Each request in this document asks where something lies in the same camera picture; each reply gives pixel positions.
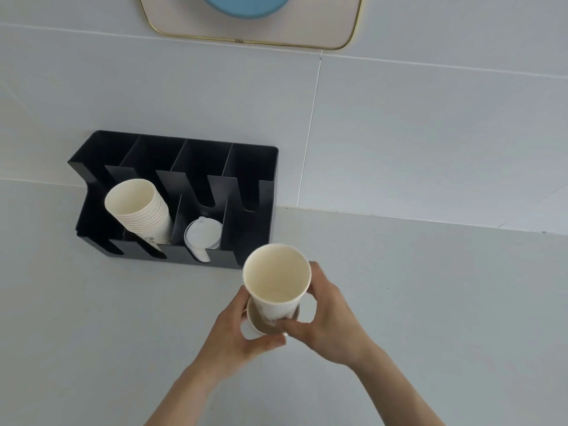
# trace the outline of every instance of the black cup holder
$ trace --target black cup holder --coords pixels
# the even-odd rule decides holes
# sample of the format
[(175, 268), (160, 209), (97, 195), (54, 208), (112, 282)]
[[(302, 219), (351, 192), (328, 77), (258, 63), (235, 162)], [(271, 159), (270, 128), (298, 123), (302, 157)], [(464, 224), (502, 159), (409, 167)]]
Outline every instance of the black cup holder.
[[(273, 146), (96, 131), (68, 162), (88, 188), (77, 236), (110, 257), (241, 269), (270, 241), (277, 161)], [(169, 207), (172, 242), (161, 251), (104, 208), (106, 193), (134, 178), (154, 183)], [(185, 228), (199, 216), (223, 223), (209, 263), (197, 261), (183, 243)]]

